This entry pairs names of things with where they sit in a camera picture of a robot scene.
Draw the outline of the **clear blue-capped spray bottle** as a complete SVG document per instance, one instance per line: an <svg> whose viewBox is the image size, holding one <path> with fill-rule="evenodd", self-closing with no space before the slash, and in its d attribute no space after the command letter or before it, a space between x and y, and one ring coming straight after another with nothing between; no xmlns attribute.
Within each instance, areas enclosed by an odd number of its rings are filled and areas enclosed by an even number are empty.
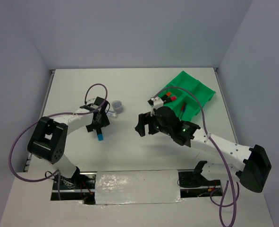
<svg viewBox="0 0 279 227"><path fill-rule="evenodd" d="M108 112L106 113L106 115L107 115L108 117L111 117L111 118L117 118L117 116L118 116L118 114L117 114L116 112L114 112L114 111L108 111Z"/></svg>

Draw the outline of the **blue-capped black highlighter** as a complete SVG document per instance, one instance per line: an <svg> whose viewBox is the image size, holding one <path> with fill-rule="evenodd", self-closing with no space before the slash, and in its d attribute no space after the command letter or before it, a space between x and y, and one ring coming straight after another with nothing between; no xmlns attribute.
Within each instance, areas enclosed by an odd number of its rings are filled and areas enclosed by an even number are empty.
<svg viewBox="0 0 279 227"><path fill-rule="evenodd" d="M103 133L101 128L96 129L98 141L103 141Z"/></svg>

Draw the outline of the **clear jar of paper clips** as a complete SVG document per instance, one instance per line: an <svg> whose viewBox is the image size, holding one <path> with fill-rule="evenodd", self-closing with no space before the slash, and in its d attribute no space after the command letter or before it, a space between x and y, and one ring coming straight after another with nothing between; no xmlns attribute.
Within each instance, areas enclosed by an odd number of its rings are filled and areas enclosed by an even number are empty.
<svg viewBox="0 0 279 227"><path fill-rule="evenodd" d="M113 101L112 102L112 108L116 113L118 113L118 114L122 113L122 111L123 111L122 102L119 101L119 100Z"/></svg>

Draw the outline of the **blue gel pen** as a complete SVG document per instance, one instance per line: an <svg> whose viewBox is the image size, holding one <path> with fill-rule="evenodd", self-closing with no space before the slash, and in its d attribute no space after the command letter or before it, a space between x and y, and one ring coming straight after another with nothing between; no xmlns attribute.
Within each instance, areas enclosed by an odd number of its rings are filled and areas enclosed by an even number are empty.
<svg viewBox="0 0 279 227"><path fill-rule="evenodd" d="M183 103L182 108L181 108L181 112L180 112L180 119L182 119L184 113L186 110L186 103Z"/></svg>

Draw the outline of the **pink-capped black highlighter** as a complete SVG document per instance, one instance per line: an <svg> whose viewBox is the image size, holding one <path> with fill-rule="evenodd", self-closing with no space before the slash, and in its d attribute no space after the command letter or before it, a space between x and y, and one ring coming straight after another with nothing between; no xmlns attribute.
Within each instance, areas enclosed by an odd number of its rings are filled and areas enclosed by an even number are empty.
<svg viewBox="0 0 279 227"><path fill-rule="evenodd" d="M176 99L177 99L176 96L168 97L168 98L166 98L166 99L163 101L163 103L164 103L164 104L167 104L167 103L170 103L170 102L175 101Z"/></svg>

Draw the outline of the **orange-capped black highlighter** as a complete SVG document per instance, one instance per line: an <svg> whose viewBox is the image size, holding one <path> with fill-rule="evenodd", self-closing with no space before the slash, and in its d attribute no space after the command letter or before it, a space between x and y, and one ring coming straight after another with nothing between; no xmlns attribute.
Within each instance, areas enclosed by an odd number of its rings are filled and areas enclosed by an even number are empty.
<svg viewBox="0 0 279 227"><path fill-rule="evenodd" d="M167 92L166 94L164 94L162 97L161 97L161 99L162 100L165 100L165 99L167 99L168 97L170 97L171 96L171 92Z"/></svg>

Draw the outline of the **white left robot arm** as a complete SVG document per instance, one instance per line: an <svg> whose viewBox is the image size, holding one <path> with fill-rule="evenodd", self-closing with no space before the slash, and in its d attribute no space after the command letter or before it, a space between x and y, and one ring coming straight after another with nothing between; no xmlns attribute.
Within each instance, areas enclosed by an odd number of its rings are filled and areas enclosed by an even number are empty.
<svg viewBox="0 0 279 227"><path fill-rule="evenodd" d="M79 107L74 113L51 118L42 117L30 138L27 150L39 159L48 161L60 176L58 180L71 189L77 188L88 177L64 155L67 136L85 127L87 132L96 132L103 140L102 128L110 125L107 116L107 100L96 97L93 103Z"/></svg>

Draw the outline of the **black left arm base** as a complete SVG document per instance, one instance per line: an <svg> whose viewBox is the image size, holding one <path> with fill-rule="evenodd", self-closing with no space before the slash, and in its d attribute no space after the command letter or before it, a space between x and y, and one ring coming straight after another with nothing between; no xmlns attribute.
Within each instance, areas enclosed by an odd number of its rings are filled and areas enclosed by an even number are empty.
<svg viewBox="0 0 279 227"><path fill-rule="evenodd" d="M51 201L79 201L85 205L95 205L96 172L81 172L75 182L58 175L52 177Z"/></svg>

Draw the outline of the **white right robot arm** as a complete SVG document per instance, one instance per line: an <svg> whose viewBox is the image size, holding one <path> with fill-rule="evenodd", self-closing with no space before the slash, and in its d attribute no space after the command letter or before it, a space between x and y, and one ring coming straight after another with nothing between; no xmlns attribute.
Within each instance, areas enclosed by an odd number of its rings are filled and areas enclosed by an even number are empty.
<svg viewBox="0 0 279 227"><path fill-rule="evenodd" d="M211 133L207 134L199 125L180 120L166 106L154 110L153 113L141 113L135 131L143 137L146 134L164 133L181 146L199 149L214 156L223 157L223 165L200 161L195 167L194 181L204 185L212 179L232 179L246 189L261 193L271 171L271 163L262 146L243 146L228 141Z"/></svg>

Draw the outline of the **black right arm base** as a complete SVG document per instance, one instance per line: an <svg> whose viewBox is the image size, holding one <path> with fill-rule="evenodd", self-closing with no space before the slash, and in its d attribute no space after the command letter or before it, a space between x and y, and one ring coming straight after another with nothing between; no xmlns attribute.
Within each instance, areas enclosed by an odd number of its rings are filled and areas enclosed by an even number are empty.
<svg viewBox="0 0 279 227"><path fill-rule="evenodd" d="M198 198L222 196L220 180L207 180L202 176L203 167L207 161L200 161L194 169L178 170L177 185L180 187L180 197Z"/></svg>

